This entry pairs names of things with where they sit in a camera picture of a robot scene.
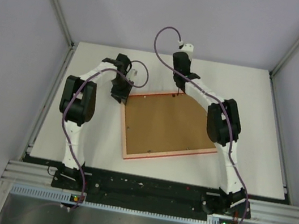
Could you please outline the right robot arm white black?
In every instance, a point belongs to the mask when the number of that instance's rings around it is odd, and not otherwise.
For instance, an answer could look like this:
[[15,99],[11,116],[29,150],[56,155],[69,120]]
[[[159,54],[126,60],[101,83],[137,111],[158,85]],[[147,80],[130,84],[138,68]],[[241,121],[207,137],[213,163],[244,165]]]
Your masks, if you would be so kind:
[[228,215],[246,201],[246,186],[237,168],[237,141],[241,133],[238,105],[234,99],[216,96],[200,76],[191,72],[185,52],[173,54],[173,79],[176,86],[198,102],[207,114],[206,130],[219,155],[219,193],[216,209]]

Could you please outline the red picture frame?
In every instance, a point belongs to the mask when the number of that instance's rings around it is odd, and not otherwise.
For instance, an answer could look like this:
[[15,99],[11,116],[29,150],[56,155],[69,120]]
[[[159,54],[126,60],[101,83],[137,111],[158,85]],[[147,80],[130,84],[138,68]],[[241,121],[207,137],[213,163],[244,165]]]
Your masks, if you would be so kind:
[[129,95],[121,104],[122,157],[125,160],[216,153],[207,114],[183,93]]

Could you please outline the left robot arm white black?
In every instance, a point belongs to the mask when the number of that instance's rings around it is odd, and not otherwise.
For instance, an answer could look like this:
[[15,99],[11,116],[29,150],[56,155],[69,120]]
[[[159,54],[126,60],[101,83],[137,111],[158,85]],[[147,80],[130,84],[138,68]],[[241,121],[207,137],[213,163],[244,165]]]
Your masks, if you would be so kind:
[[59,103],[66,140],[64,166],[78,170],[85,164],[80,133],[95,112],[97,89],[110,82],[112,98],[125,104],[133,87],[130,80],[133,74],[131,60],[127,55],[119,54],[115,59],[103,59],[95,68],[80,76],[67,77]]

